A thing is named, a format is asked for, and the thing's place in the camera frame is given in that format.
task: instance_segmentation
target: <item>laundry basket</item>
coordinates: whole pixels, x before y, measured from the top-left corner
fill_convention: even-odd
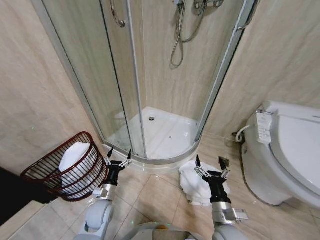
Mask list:
[[[59,170],[65,152],[75,143],[90,144],[81,159],[67,170]],[[43,184],[64,200],[75,202],[91,195],[107,177],[107,165],[88,132],[80,132],[21,173],[31,183]]]

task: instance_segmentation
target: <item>white toilet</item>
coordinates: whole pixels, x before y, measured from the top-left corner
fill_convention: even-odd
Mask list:
[[[297,198],[320,208],[320,110],[264,102],[242,145],[248,187],[271,205]]]

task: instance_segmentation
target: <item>white towel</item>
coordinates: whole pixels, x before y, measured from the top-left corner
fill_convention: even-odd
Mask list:
[[[204,207],[211,206],[211,191],[209,184],[204,181],[195,171],[196,161],[189,161],[179,169],[180,185],[186,194],[186,198],[191,205],[201,205]],[[203,170],[221,172],[213,166],[201,162]],[[230,189],[225,182],[223,184],[224,191],[229,194]]]
[[[68,168],[72,167],[74,164],[76,164],[88,151],[90,147],[89,143],[83,143],[83,142],[76,142],[71,147],[69,147],[60,162],[59,170],[61,172],[67,170]],[[93,153],[90,152],[86,158],[93,158]],[[74,168],[71,172],[67,172],[64,175],[62,175],[62,187],[68,186],[72,182],[76,182],[79,180],[79,178],[83,177],[85,173],[87,172],[86,169],[84,169],[81,165],[78,165],[76,168]],[[91,183],[90,179],[85,179],[85,183],[89,185]],[[83,189],[84,185],[80,183],[76,183],[74,185],[75,188]],[[75,188],[72,189],[64,189],[62,190],[64,193],[71,194],[75,191]]]

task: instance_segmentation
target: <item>toilet seat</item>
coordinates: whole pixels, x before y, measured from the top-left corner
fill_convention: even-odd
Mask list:
[[[320,196],[320,123],[274,114],[270,148],[280,165]]]

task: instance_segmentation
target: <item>chrome grab bar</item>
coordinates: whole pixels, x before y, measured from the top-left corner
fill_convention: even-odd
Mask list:
[[[111,12],[112,12],[113,19],[114,19],[115,23],[118,24],[120,28],[124,28],[126,26],[126,23],[125,23],[125,21],[120,20],[118,18],[116,10],[115,10],[114,0],[110,0],[110,6],[111,6]]]
[[[254,18],[254,15],[256,13],[256,10],[258,8],[258,5],[259,5],[259,2],[260,0],[255,0],[254,3],[253,3],[253,6],[252,6],[252,12],[250,13],[246,23],[243,25],[243,26],[240,26],[236,29],[236,31],[241,31],[241,30],[244,30],[252,21],[252,19]]]

